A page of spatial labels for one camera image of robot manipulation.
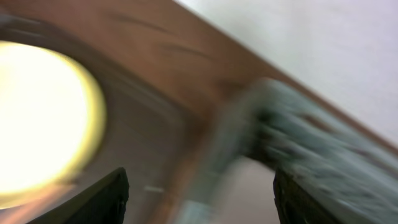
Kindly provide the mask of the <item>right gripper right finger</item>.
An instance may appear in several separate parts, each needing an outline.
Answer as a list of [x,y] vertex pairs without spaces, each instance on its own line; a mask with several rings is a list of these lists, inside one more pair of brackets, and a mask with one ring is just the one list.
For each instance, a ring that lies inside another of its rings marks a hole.
[[273,191],[281,224],[341,224],[282,169],[275,172]]

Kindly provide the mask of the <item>yellow plate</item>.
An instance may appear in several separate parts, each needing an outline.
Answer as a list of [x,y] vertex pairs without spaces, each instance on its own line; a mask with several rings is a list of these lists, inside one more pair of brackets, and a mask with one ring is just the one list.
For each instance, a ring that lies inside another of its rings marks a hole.
[[1,42],[1,208],[29,203],[73,179],[100,145],[106,103],[75,59]]

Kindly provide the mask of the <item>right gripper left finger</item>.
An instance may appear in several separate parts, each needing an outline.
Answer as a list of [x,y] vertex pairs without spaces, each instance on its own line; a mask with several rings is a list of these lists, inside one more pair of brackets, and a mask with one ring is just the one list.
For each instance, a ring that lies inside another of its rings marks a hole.
[[126,170],[119,167],[28,224],[123,224],[128,199]]

